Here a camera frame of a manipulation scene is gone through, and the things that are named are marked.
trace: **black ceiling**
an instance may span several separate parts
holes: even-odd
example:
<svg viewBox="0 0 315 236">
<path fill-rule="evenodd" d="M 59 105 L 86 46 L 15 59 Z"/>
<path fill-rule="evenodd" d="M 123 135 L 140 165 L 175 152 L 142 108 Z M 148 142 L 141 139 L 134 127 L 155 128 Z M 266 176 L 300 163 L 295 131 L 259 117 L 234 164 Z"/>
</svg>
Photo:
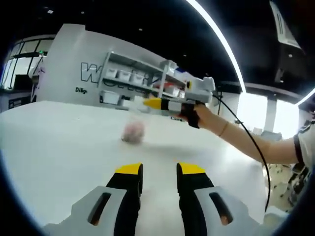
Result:
<svg viewBox="0 0 315 236">
<path fill-rule="evenodd" d="M 228 41 L 245 83 L 300 95 L 315 87 L 302 50 L 278 42 L 269 1 L 198 2 Z M 132 42 L 171 59 L 194 76 L 212 76 L 217 84 L 238 81 L 219 39 L 185 0 L 43 0 L 33 12 L 18 38 L 57 33 L 63 23 L 85 24 L 87 30 Z M 275 82 L 279 68 L 283 70 L 283 83 Z"/>
</svg>

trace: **led light strip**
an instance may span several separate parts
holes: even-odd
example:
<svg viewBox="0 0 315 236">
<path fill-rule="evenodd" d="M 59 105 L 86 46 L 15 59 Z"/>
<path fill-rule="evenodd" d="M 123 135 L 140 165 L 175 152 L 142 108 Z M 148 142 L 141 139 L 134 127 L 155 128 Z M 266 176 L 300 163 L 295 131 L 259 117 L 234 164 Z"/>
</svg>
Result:
<svg viewBox="0 0 315 236">
<path fill-rule="evenodd" d="M 305 102 L 307 99 L 309 99 L 314 93 L 315 93 L 315 88 L 309 94 L 307 94 L 304 98 L 302 98 L 301 101 L 296 103 L 295 105 L 296 106 L 301 105 L 303 102 Z"/>
<path fill-rule="evenodd" d="M 242 73 L 240 70 L 240 67 L 238 66 L 235 56 L 227 42 L 227 40 L 225 39 L 224 35 L 222 34 L 221 30 L 219 29 L 219 27 L 217 26 L 217 24 L 214 22 L 214 20 L 212 20 L 212 18 L 209 16 L 209 14 L 205 11 L 205 9 L 203 9 L 203 7 L 197 3 L 195 0 L 186 0 L 193 8 L 195 8 L 196 11 L 198 11 L 198 13 L 205 19 L 205 21 L 210 25 L 210 27 L 212 28 L 212 30 L 216 33 L 217 37 L 219 38 L 219 40 L 221 41 L 223 47 L 225 48 L 228 56 L 231 59 L 231 62 L 234 66 L 235 72 L 237 74 L 238 80 L 241 84 L 241 88 L 242 88 L 242 92 L 246 92 L 245 89 L 245 85 L 244 85 L 244 80 L 242 77 Z"/>
</svg>

